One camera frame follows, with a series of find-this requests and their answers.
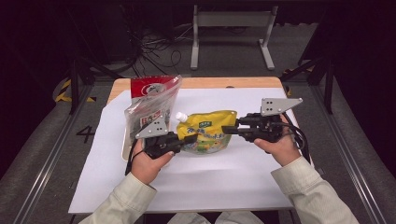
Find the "shirt sleeve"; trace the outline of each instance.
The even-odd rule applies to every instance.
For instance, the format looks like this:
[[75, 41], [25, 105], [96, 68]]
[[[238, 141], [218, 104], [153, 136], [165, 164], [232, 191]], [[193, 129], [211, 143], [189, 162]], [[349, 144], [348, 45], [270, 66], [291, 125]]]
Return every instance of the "shirt sleeve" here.
[[146, 212], [156, 192], [156, 189], [128, 174], [107, 199], [80, 223], [134, 223]]
[[302, 223], [358, 223], [332, 186], [303, 157], [271, 174]]

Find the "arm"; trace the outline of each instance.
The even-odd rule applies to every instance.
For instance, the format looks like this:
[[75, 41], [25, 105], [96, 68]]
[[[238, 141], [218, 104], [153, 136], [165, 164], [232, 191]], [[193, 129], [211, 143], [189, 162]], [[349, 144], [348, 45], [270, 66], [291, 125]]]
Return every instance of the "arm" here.
[[262, 139], [254, 143], [271, 153], [283, 166], [273, 171], [272, 176], [290, 199], [302, 223], [358, 223], [332, 186], [301, 156], [287, 128], [283, 135], [277, 143]]
[[358, 223], [332, 186], [304, 157], [271, 174], [302, 223]]
[[134, 148], [136, 157], [133, 158], [131, 173], [125, 176], [107, 199], [89, 217], [82, 220], [81, 224], [134, 223], [146, 212], [157, 192], [149, 183], [175, 153], [171, 151], [152, 160], [144, 152], [137, 154], [141, 150], [139, 140]]
[[134, 223], [146, 212], [156, 190], [128, 174], [107, 199], [81, 224]]

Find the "white sheet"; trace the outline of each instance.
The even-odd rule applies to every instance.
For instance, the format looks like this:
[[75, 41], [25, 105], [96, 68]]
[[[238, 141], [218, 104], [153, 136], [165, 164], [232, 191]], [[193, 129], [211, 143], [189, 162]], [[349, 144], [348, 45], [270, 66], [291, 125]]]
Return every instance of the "white sheet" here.
[[[171, 127], [177, 126], [177, 111], [191, 114], [231, 109], [239, 118], [260, 112], [262, 98], [285, 97], [281, 88], [181, 89]], [[93, 212], [124, 178], [123, 110], [130, 102], [130, 92], [124, 91], [104, 108], [69, 213]], [[288, 114], [297, 125], [292, 112]], [[271, 155], [237, 135], [220, 152], [194, 155], [182, 151], [151, 184], [158, 193], [148, 212], [289, 208], [290, 202], [270, 175], [279, 167]]]

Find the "number 4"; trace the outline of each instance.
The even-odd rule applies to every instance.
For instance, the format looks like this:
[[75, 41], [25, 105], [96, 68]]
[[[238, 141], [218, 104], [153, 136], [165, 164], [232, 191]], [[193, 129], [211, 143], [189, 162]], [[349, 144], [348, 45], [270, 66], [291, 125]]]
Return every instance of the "number 4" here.
[[79, 131], [76, 135], [85, 135], [85, 140], [84, 140], [84, 144], [85, 144], [88, 142], [88, 138], [90, 137], [90, 135], [95, 135], [95, 133], [91, 133], [91, 130], [92, 130], [92, 127], [90, 125], [88, 125], [83, 130]]

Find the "human hand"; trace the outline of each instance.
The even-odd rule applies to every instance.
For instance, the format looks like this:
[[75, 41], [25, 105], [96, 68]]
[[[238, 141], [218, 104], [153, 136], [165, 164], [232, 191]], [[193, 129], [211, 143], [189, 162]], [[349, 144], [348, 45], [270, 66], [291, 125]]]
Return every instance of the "human hand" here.
[[[283, 122], [288, 123], [283, 115], [280, 117], [282, 118]], [[301, 157], [300, 151], [291, 139], [288, 127], [283, 128], [283, 137], [280, 138], [276, 143], [270, 143], [257, 138], [254, 140], [254, 144], [262, 150], [271, 153], [274, 159], [281, 166], [286, 166], [287, 164]]]
[[134, 147], [134, 161], [132, 162], [131, 173], [142, 183], [148, 185], [155, 179], [155, 177], [157, 177], [161, 168], [163, 168], [165, 164], [175, 156], [175, 152], [167, 152], [160, 158], [153, 160], [145, 152], [139, 153], [142, 150], [142, 140], [139, 139], [137, 140], [136, 146]]

